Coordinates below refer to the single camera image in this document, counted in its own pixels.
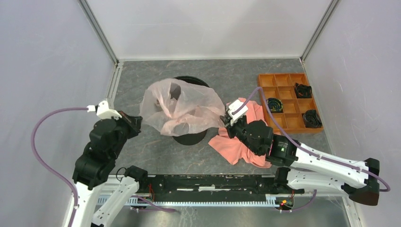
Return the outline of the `black plastic trash bin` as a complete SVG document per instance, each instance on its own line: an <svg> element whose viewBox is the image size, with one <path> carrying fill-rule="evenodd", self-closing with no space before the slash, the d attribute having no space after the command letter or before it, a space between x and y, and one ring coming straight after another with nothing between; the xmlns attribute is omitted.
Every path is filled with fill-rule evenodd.
<svg viewBox="0 0 401 227"><path fill-rule="evenodd" d="M175 79L182 80L182 81L185 81L190 84L209 87L209 85L205 81L203 81L197 77L193 77L193 76L177 76L177 77L175 77ZM186 146L192 146L192 145L196 145L199 142L201 142L205 138L206 134L207 134L207 130L204 130L202 132L195 133L195 134L185 134L185 135L178 136L178 137L173 136L173 139L176 142L178 142L179 144L186 145Z"/></svg>

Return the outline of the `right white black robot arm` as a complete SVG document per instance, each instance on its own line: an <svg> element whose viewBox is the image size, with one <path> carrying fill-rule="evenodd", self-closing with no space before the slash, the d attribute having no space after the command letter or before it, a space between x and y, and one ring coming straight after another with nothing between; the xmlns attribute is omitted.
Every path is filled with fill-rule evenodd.
<svg viewBox="0 0 401 227"><path fill-rule="evenodd" d="M359 204L376 206L380 162L374 158L355 161L320 152L292 138L278 135L262 121L247 122L220 117L229 138L237 138L253 154L277 166L273 187L279 193L293 190L338 190Z"/></svg>

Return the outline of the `pink plastic trash bag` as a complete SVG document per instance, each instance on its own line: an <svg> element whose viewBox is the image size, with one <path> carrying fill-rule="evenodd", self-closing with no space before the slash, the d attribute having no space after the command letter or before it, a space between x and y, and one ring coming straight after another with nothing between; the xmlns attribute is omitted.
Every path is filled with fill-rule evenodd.
<svg viewBox="0 0 401 227"><path fill-rule="evenodd" d="M225 106L214 89L178 79L151 84L139 107L143 123L166 136L221 128L224 114Z"/></svg>

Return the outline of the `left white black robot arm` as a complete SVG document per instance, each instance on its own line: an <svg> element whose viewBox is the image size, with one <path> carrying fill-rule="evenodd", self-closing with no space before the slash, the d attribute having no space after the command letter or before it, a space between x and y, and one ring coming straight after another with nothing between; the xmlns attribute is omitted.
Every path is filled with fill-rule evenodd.
<svg viewBox="0 0 401 227"><path fill-rule="evenodd" d="M148 188L148 172L131 166L125 170L109 199L95 210L124 144L140 134L142 117L129 116L122 111L118 114L118 117L95 123L89 134L90 141L75 163L72 179L78 192L78 207L74 209L73 227L110 226L129 198Z"/></svg>

